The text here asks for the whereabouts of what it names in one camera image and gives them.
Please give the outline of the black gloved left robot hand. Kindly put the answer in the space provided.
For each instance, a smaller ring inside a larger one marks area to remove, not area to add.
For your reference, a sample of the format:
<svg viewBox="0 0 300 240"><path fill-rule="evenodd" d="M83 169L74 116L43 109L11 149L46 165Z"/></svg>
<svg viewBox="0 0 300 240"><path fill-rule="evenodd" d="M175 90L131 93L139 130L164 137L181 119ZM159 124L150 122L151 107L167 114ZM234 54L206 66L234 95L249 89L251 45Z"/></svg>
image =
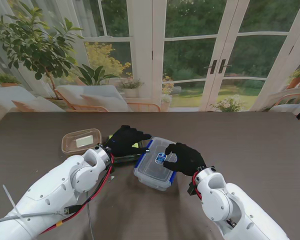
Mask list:
<svg viewBox="0 0 300 240"><path fill-rule="evenodd" d="M142 155L147 148L133 147L134 144L151 139L150 134L131 128L129 125L122 125L112 137L106 142L105 147L110 148L114 157L125 157L130 155Z"/></svg>

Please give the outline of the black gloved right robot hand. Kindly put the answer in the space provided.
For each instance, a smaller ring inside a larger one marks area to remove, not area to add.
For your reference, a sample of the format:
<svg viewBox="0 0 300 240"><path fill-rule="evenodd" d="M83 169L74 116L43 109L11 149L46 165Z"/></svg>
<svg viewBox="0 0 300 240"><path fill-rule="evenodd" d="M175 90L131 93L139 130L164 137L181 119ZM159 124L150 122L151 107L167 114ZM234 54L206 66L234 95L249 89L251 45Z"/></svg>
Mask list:
<svg viewBox="0 0 300 240"><path fill-rule="evenodd" d="M173 172L181 172L186 176L193 176L199 167L207 167L201 154L180 142L172 143L165 149L165 154L175 154L176 162L164 161L163 166Z"/></svg>

